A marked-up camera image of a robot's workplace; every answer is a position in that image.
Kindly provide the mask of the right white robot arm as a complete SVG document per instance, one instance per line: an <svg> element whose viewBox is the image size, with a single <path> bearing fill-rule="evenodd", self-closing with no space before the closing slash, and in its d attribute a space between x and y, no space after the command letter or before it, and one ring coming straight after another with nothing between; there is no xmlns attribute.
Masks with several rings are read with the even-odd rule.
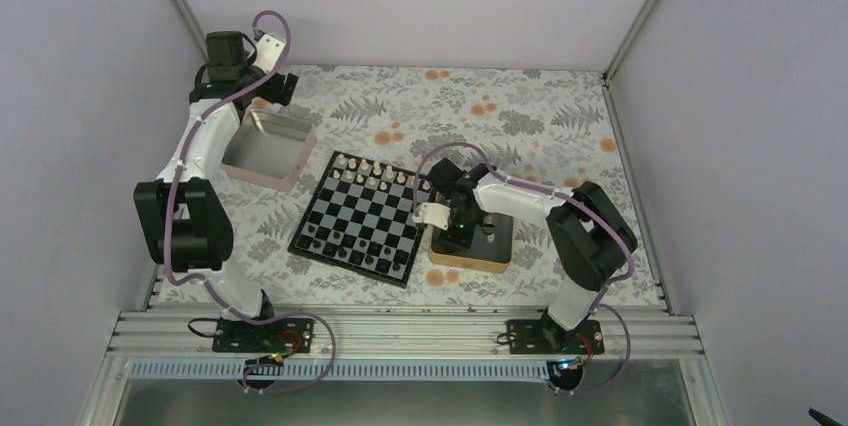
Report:
<svg viewBox="0 0 848 426"><path fill-rule="evenodd" d="M441 201L414 206L413 219L442 232L452 247L466 249L492 214L545 228L566 274L540 318L544 345L565 353L621 267L631 267L638 240L603 188L585 182L565 191L510 177L485 163L469 171L447 158L428 182Z"/></svg>

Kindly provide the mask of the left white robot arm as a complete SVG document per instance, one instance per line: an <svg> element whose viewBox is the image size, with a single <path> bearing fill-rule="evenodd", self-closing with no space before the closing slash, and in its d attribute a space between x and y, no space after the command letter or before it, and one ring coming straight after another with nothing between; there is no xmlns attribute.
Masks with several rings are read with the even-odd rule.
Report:
<svg viewBox="0 0 848 426"><path fill-rule="evenodd" d="M279 71L290 38L218 31L207 35L206 46L178 146L156 179L136 185L133 201L148 252L167 280L203 286L222 318L241 321L239 338L263 351L276 342L279 326L265 292L228 263L234 232L212 177L253 99L271 101L283 92Z"/></svg>

